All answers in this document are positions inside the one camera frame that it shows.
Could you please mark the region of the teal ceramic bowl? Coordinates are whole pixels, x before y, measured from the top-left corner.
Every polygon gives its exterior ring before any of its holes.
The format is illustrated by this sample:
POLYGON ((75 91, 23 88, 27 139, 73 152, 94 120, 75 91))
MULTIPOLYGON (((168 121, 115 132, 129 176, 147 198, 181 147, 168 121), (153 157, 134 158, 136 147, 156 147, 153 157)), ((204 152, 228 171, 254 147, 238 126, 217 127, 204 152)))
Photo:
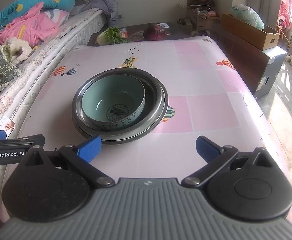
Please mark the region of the teal ceramic bowl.
POLYGON ((92 124, 105 131, 133 125, 145 106, 142 82, 124 74, 112 74, 94 81, 85 90, 81 109, 92 124))

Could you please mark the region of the large brown carton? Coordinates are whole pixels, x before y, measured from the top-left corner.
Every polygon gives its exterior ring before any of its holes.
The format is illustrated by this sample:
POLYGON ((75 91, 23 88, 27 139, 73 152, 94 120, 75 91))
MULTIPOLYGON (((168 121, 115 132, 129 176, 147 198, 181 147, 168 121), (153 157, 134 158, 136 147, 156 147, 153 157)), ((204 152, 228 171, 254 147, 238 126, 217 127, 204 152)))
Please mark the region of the large brown carton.
POLYGON ((233 64, 254 98, 260 99, 273 87, 286 57, 286 51, 276 46, 259 50, 249 42, 213 24, 210 37, 233 64))

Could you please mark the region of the purple red cabbage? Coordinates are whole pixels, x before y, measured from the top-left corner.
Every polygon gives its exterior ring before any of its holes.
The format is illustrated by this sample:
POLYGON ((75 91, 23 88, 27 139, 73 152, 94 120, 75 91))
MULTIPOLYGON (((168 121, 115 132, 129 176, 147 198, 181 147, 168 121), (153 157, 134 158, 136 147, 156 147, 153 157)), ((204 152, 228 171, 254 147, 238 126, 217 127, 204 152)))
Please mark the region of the purple red cabbage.
POLYGON ((160 25, 148 23, 147 28, 143 32, 143 37, 146 41, 162 41, 166 37, 166 32, 160 25))

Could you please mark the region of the white quilted mattress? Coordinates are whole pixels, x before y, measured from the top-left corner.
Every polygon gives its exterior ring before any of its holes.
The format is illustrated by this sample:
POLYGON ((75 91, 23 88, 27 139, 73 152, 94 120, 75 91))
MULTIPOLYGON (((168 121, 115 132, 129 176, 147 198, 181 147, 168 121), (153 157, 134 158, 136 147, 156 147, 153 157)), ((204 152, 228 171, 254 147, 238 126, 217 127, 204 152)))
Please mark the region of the white quilted mattress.
POLYGON ((17 137, 34 100, 62 58, 73 46, 87 45, 91 35, 106 23, 106 14, 98 8, 72 16, 20 65, 20 75, 0 93, 0 131, 10 139, 17 137))

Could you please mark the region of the pink blanket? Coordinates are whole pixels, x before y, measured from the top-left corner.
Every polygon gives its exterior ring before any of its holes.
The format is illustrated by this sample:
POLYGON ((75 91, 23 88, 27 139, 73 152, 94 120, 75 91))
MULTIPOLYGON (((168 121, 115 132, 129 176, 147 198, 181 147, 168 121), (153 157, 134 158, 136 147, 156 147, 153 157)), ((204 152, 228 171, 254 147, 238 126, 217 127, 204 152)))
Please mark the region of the pink blanket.
POLYGON ((27 41, 30 47, 35 47, 59 32, 59 27, 65 23, 69 12, 60 9, 43 9, 44 3, 34 5, 26 14, 15 18, 0 30, 0 45, 8 38, 16 37, 27 41))

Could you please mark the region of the green leafy cabbage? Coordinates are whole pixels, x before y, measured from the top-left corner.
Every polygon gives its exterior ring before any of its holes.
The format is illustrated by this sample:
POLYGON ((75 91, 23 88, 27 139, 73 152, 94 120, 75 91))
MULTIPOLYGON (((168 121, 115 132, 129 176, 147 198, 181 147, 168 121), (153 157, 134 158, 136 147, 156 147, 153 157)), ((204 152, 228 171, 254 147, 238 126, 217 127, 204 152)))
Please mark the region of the green leafy cabbage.
POLYGON ((121 37, 121 32, 117 27, 109 27, 96 38, 95 44, 100 46, 129 43, 127 38, 121 37))

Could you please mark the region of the steel plate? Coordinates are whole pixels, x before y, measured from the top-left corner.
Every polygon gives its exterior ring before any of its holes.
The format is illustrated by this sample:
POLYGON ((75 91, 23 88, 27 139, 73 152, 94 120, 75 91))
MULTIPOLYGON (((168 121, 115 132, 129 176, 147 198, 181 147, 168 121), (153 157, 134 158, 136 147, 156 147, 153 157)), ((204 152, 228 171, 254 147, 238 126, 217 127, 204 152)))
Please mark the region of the steel plate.
POLYGON ((136 141, 148 135, 158 125, 159 125, 159 122, 154 123, 151 126, 148 126, 147 128, 143 129, 141 132, 138 132, 137 129, 135 129, 132 132, 124 132, 122 134, 111 135, 111 132, 106 132, 106 131, 98 131, 98 130, 86 131, 85 129, 81 128, 79 125, 74 123, 74 127, 77 130, 77 132, 80 135, 82 135, 85 139, 99 136, 102 140, 103 145, 121 145, 121 144, 126 144, 129 142, 136 141))

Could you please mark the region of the white fleece blanket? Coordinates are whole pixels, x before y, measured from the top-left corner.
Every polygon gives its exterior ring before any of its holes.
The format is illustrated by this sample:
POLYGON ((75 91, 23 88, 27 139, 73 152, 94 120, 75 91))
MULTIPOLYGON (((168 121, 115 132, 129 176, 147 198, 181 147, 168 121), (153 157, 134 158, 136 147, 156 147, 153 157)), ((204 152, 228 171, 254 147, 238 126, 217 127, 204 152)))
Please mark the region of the white fleece blanket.
POLYGON ((27 41, 16 37, 8 38, 3 45, 2 50, 6 59, 13 65, 25 61, 32 52, 32 48, 27 41))

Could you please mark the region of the grey purple clothes pile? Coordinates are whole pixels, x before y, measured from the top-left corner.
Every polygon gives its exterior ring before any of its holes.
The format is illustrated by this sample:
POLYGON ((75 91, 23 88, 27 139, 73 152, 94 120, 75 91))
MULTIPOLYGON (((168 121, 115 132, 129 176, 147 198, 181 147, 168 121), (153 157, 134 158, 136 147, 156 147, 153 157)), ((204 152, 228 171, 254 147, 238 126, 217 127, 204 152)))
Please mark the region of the grey purple clothes pile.
POLYGON ((118 20, 118 2, 116 0, 75 0, 75 5, 70 11, 70 16, 75 16, 80 12, 97 8, 102 10, 109 20, 118 20))

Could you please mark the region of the open cardboard box with clutter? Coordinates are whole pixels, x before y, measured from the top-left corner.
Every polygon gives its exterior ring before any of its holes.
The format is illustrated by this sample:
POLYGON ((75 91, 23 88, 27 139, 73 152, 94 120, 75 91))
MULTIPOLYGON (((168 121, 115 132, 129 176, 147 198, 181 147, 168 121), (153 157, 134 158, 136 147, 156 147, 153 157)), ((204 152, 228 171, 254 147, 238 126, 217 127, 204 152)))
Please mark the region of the open cardboard box with clutter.
POLYGON ((187 0, 186 5, 178 5, 185 10, 192 31, 200 35, 210 35, 211 27, 221 21, 221 16, 215 11, 214 0, 187 0))

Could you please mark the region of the small steel bowl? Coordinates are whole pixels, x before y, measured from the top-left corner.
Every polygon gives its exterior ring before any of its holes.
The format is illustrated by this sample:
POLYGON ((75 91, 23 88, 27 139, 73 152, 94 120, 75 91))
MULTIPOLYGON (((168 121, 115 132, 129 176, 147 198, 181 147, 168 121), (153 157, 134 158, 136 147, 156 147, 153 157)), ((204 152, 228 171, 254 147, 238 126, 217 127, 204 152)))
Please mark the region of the small steel bowl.
POLYGON ((148 72, 116 68, 81 85, 72 101, 72 120, 85 138, 97 135, 103 144, 119 145, 153 131, 168 101, 164 85, 148 72))

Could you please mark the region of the pale green plastic bag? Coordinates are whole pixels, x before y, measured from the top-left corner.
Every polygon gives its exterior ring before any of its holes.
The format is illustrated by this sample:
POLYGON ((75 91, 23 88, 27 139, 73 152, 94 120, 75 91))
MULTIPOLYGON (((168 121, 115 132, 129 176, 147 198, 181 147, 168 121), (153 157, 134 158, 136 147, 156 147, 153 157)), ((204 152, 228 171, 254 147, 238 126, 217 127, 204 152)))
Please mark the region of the pale green plastic bag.
POLYGON ((247 24, 250 24, 253 27, 256 27, 257 29, 260 30, 264 29, 263 21, 261 20, 258 13, 255 12, 254 9, 251 7, 248 7, 244 4, 234 5, 231 8, 230 13, 234 18, 237 18, 247 24))

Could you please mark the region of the large steel bowl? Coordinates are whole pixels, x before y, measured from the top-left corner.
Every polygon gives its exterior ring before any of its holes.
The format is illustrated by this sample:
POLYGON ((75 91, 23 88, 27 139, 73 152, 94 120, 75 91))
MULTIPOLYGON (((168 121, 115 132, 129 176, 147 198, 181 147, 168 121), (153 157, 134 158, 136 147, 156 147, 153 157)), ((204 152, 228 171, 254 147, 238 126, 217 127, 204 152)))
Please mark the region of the large steel bowl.
MULTIPOLYGON (((113 131, 113 132, 110 131, 111 135, 122 134, 124 132, 132 132, 135 129, 137 129, 138 132, 141 132, 143 129, 147 128, 148 126, 151 126, 154 123, 157 123, 157 122, 160 123, 166 114, 167 108, 168 108, 168 97, 167 97, 167 94, 164 94, 163 100, 159 106, 159 110, 154 114, 154 116, 152 117, 145 116, 145 113, 147 112, 147 110, 144 109, 143 111, 144 117, 141 116, 141 120, 139 122, 137 122, 133 126, 128 127, 126 129, 121 129, 121 130, 113 131)), ((89 126, 86 126, 82 122, 83 118, 79 118, 76 116, 75 110, 73 110, 72 112, 72 121, 73 121, 73 124, 75 123, 79 125, 81 128, 85 129, 86 131, 91 131, 91 130, 102 131, 101 129, 98 129, 96 127, 90 128, 89 126)))

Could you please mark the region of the long open cardboard box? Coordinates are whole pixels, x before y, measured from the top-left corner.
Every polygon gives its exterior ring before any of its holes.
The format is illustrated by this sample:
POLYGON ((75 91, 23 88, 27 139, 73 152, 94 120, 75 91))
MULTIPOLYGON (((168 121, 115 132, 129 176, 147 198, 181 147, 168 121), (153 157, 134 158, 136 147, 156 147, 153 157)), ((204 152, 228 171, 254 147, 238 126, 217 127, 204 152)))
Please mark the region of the long open cardboard box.
POLYGON ((231 14, 222 15, 221 27, 260 50, 275 48, 280 37, 278 31, 267 25, 264 26, 264 29, 260 30, 244 21, 234 18, 231 14))

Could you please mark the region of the teal blue blanket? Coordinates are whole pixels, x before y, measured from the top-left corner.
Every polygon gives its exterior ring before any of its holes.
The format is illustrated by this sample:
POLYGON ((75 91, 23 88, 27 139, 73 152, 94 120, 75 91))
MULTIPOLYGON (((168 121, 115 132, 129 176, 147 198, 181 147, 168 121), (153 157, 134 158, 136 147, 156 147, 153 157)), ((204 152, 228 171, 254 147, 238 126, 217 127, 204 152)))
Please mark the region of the teal blue blanket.
POLYGON ((15 0, 0 12, 0 27, 5 27, 15 18, 25 15, 33 6, 43 2, 43 9, 71 11, 75 0, 15 0))

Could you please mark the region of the pink patterned tablecloth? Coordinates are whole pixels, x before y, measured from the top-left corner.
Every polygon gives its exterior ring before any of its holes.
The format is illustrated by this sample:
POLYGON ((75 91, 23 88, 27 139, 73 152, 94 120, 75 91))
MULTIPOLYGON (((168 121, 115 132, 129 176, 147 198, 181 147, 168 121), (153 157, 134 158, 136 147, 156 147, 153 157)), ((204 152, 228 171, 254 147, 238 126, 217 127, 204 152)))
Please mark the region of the pink patterned tablecloth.
POLYGON ((75 46, 6 168, 0 239, 292 239, 267 120, 208 37, 75 46))

